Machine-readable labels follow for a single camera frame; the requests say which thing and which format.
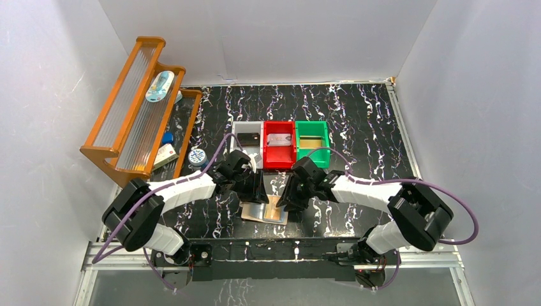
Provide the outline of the beige leather card holder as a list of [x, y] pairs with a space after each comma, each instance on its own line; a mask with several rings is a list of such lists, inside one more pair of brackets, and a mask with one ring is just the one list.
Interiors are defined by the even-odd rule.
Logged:
[[288, 212], [284, 207], [277, 207], [276, 204], [280, 196], [268, 195], [269, 203], [241, 202], [241, 218], [244, 220], [286, 225], [288, 222]]

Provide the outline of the red plastic bin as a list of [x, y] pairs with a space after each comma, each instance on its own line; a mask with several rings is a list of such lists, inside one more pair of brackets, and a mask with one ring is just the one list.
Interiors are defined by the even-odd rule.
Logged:
[[263, 122], [263, 168], [290, 170], [297, 160], [295, 123], [293, 121]]

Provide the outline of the green plastic bin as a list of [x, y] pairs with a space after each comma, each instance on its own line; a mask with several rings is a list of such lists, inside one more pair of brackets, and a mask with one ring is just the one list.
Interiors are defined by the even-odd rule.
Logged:
[[[329, 132], [326, 121], [296, 121], [295, 137], [297, 160], [306, 157], [312, 150], [319, 147], [328, 147]], [[317, 150], [309, 156], [319, 168], [328, 168], [330, 152]]]

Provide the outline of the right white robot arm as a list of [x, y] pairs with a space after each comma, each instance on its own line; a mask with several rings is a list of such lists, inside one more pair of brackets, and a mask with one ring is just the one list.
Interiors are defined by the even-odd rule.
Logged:
[[385, 253], [413, 246], [432, 251], [450, 224], [450, 207], [419, 178], [382, 184], [344, 171], [325, 171], [308, 157], [292, 166], [292, 174], [277, 207], [285, 212], [307, 209], [310, 199], [353, 203], [385, 212], [391, 221], [368, 229], [354, 244], [340, 243], [323, 258], [339, 265], [377, 263]]

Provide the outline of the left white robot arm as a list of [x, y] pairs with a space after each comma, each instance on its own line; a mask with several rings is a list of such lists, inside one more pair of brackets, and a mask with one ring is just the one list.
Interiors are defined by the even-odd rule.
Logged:
[[269, 201], [263, 173], [240, 150], [177, 179], [154, 183], [140, 178], [130, 180], [101, 220], [126, 251], [148, 248], [162, 252], [175, 265], [183, 265], [190, 258], [191, 244], [179, 230], [160, 224], [162, 215], [181, 205], [229, 192], [241, 201]]

